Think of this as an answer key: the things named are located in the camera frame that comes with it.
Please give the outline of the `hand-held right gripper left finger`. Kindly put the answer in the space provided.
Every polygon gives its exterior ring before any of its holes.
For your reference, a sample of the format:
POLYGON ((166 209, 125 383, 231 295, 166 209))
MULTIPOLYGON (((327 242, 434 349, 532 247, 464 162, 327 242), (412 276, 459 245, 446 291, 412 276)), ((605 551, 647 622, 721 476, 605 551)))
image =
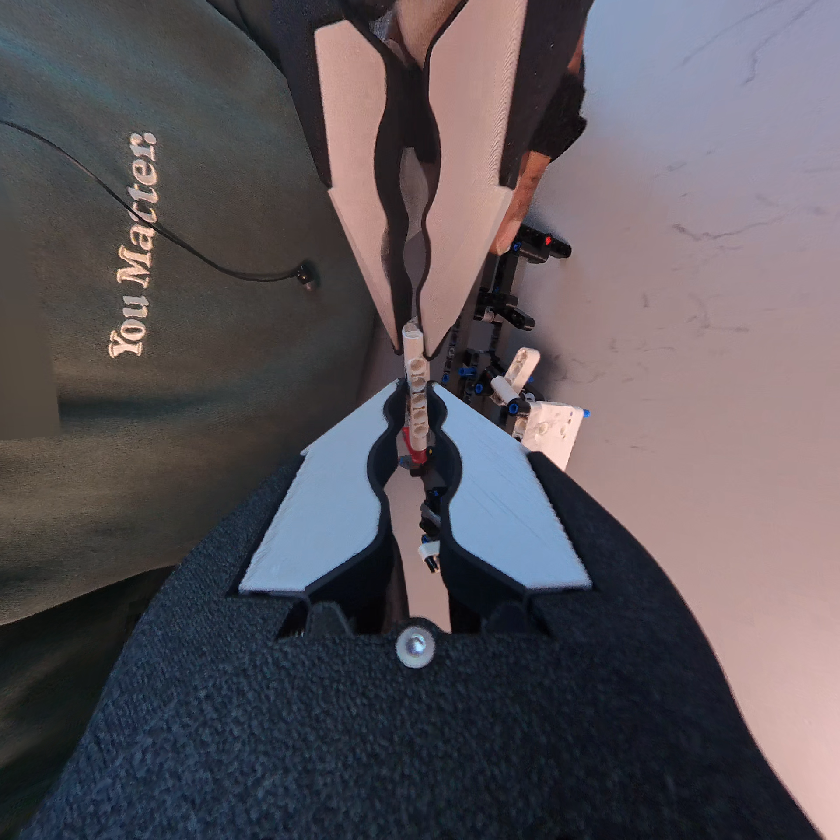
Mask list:
POLYGON ((394 565, 385 485, 397 468, 396 380, 308 446, 239 593, 377 599, 394 565))

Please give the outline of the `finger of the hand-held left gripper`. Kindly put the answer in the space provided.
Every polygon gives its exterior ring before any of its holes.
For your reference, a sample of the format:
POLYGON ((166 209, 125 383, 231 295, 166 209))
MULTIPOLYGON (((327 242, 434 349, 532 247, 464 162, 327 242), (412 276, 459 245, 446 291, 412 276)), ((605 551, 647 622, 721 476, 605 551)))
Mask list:
POLYGON ((348 19, 317 29, 314 48, 329 197, 386 333, 399 337, 411 316, 411 283, 396 252, 407 217, 387 48, 348 19))
POLYGON ((428 270, 417 310, 430 359, 464 307, 511 201, 500 167, 527 8, 526 1, 465 2, 427 54, 440 163, 424 219, 428 270))

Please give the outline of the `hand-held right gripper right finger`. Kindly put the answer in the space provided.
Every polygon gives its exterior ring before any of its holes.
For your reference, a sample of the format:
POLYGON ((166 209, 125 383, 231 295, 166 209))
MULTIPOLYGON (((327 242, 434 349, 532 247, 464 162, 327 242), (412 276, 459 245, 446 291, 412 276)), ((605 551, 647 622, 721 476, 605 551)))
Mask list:
POLYGON ((443 407, 440 431, 455 448, 448 532, 457 550, 483 562, 514 592, 589 590, 592 580, 514 437, 432 384, 443 407))

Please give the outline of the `toy truck chassis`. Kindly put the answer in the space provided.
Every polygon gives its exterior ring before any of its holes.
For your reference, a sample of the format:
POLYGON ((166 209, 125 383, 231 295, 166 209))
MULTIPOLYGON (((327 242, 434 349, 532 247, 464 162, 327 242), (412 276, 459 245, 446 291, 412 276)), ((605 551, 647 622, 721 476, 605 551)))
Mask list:
POLYGON ((521 224, 507 252, 488 256, 449 334, 439 376, 458 399, 561 470, 566 470, 590 412, 544 398, 535 380, 538 350, 522 347, 510 358, 506 353, 512 333, 527 333, 535 326, 534 318, 520 309, 517 295, 526 265, 571 255, 564 238, 521 224))

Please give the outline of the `grey desk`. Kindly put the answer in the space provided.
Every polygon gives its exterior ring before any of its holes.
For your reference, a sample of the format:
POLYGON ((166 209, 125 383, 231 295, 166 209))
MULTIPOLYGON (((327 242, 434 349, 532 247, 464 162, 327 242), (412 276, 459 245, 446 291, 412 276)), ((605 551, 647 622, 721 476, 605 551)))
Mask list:
POLYGON ((595 2, 589 126, 528 222, 570 475, 654 555, 838 838, 839 3, 595 2))

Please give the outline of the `person's torso in green sweatshirt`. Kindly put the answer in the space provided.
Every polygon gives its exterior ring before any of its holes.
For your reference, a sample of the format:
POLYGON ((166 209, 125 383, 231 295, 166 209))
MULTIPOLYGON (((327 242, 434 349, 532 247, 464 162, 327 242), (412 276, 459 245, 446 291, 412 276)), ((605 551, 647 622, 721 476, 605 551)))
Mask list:
POLYGON ((348 412, 373 308, 272 2, 2 2, 2 838, 168 571, 348 412))

